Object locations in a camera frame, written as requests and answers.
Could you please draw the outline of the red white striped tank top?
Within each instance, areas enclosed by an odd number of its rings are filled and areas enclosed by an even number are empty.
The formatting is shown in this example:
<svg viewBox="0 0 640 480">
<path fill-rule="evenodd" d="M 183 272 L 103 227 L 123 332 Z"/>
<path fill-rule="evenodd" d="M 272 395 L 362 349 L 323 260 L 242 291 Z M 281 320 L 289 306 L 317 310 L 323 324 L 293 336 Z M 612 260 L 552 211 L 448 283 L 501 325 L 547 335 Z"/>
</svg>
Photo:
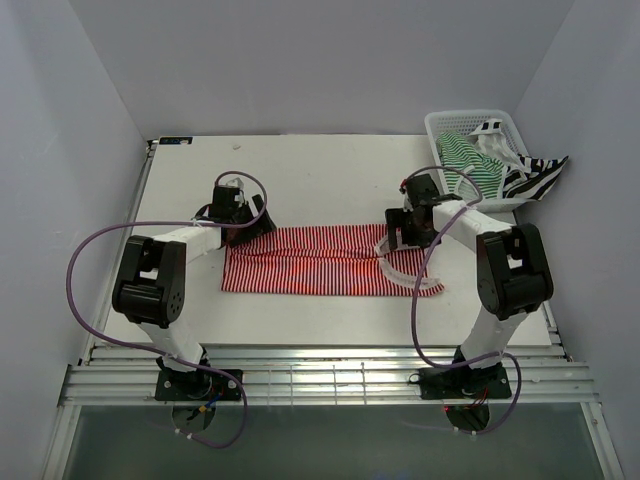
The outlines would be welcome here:
<svg viewBox="0 0 640 480">
<path fill-rule="evenodd" d="M 228 293 L 410 297 L 424 259 L 381 224 L 287 227 L 226 251 Z"/>
</svg>

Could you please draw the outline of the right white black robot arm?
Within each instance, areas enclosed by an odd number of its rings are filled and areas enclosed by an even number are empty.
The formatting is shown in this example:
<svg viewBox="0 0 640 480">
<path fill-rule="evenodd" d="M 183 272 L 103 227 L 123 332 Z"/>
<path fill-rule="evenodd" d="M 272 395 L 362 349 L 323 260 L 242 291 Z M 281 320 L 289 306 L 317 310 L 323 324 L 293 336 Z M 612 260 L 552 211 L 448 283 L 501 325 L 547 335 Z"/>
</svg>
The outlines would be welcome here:
<svg viewBox="0 0 640 480">
<path fill-rule="evenodd" d="M 450 372 L 454 390 L 474 397 L 488 384 L 485 370 L 498 366 L 505 349 L 523 321 L 549 300 L 554 285 L 538 228 L 530 223 L 511 225 L 479 211 L 476 197 L 466 201 L 443 194 L 428 174 L 412 174 L 401 183 L 405 206 L 385 211 L 386 246 L 401 245 L 425 251 L 412 284 L 411 336 L 419 357 L 435 372 Z M 417 333 L 418 292 L 425 273 L 444 237 L 450 237 L 475 255 L 476 289 L 481 303 L 474 325 L 458 347 L 457 360 L 437 364 L 422 351 Z"/>
</svg>

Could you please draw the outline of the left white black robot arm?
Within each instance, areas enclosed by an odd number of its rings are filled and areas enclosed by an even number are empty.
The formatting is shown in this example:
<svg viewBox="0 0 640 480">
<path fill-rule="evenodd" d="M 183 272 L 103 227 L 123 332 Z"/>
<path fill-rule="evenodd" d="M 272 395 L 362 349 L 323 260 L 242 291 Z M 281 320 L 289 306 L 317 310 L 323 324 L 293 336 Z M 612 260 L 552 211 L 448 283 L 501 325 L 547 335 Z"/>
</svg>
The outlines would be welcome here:
<svg viewBox="0 0 640 480">
<path fill-rule="evenodd" d="M 132 235 L 120 261 L 112 308 L 142 330 L 159 351 L 160 366 L 179 373 L 178 388 L 190 399 L 212 387 L 204 348 L 181 318 L 187 267 L 208 253 L 242 246 L 276 230 L 265 198 L 245 198 L 236 178 L 213 188 L 212 200 L 191 224 L 155 236 Z"/>
</svg>

